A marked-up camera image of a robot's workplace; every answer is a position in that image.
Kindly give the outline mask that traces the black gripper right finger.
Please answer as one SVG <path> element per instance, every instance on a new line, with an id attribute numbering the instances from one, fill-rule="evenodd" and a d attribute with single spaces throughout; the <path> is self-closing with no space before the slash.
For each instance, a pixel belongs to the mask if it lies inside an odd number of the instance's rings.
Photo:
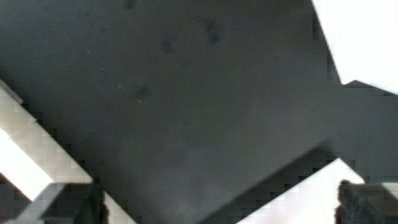
<path id="1" fill-rule="evenodd" d="M 398 183 L 340 181 L 333 224 L 398 224 Z"/>

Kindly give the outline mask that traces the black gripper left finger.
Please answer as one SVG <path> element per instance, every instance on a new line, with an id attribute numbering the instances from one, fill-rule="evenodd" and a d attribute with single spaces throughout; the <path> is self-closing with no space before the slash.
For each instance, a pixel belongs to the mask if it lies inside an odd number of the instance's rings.
<path id="1" fill-rule="evenodd" d="M 108 224 L 101 186 L 92 183 L 49 184 L 12 224 Z"/>

